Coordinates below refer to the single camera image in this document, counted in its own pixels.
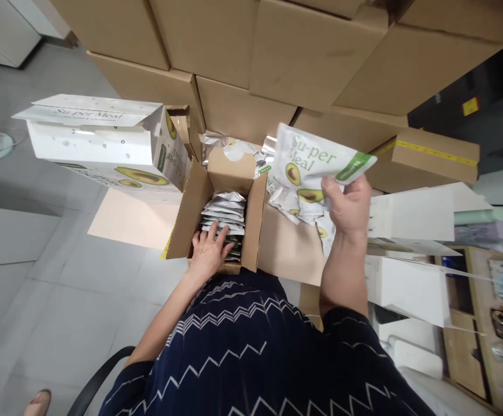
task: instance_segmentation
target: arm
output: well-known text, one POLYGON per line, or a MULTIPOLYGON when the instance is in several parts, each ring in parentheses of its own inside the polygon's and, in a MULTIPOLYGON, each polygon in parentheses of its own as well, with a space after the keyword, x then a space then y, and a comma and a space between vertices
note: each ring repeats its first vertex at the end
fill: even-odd
POLYGON ((130 355, 128 361, 124 364, 124 368, 133 363, 157 359, 165 347, 167 338, 195 294, 223 265, 234 244, 227 244, 223 248, 223 242, 228 233, 228 226, 223 228, 215 240, 218 224, 219 222, 215 221, 209 232, 202 231, 200 234, 198 231, 194 234, 192 238, 194 245, 192 264, 163 307, 155 318, 153 318, 132 355, 130 355))
POLYGON ((336 234, 321 278, 321 318, 336 306, 345 306, 367 317, 365 256, 371 187, 365 176, 348 185, 344 193, 331 178, 324 178, 322 187, 331 199, 336 234))

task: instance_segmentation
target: left hand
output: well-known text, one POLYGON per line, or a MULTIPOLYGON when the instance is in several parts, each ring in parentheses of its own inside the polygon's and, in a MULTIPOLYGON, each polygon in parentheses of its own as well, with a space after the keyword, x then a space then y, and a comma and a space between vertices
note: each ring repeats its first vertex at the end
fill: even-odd
POLYGON ((192 238, 194 255, 187 273, 192 275, 194 279, 199 280, 202 285, 219 271, 228 253, 234 247, 234 243, 230 243, 223 248, 223 242, 228 233, 228 225, 224 226, 217 239, 215 239, 218 225, 219 222, 215 221, 209 231, 202 231, 201 233, 196 231, 192 238))

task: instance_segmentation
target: yellow sticker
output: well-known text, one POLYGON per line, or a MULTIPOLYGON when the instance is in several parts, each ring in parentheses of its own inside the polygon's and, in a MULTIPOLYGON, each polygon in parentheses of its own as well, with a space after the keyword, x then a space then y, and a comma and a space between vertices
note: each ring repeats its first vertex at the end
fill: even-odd
POLYGON ((479 111, 479 100, 477 100, 477 97, 473 97, 469 101, 464 102, 461 105, 461 108, 464 111, 464 117, 473 114, 474 112, 479 111))

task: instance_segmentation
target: navy patterned dress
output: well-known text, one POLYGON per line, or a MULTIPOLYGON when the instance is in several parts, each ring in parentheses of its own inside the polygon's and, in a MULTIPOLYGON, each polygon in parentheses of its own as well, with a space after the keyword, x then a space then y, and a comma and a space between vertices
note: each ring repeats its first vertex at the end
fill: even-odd
POLYGON ((274 276, 216 276, 157 360, 119 374, 100 415, 433 414, 363 315, 334 308, 323 325, 289 304, 274 276))

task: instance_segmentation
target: su-per meal box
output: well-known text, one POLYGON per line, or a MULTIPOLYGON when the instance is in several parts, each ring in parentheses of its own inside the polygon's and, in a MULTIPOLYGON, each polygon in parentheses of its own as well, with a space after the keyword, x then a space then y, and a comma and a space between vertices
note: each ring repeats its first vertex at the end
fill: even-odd
POLYGON ((241 263, 226 262, 220 273, 238 274, 241 266, 253 272, 257 270, 267 175, 254 179, 255 168, 256 161, 251 154, 244 153, 241 159, 230 161, 221 148, 214 148, 209 154, 207 170, 195 159, 192 161, 176 224, 168 244, 167 259, 191 259, 192 236, 201 229, 199 223, 205 204, 215 193, 239 192, 247 198, 242 260, 241 263))
POLYGON ((36 157, 147 200, 183 191, 190 160, 163 104, 59 94, 27 121, 36 157))

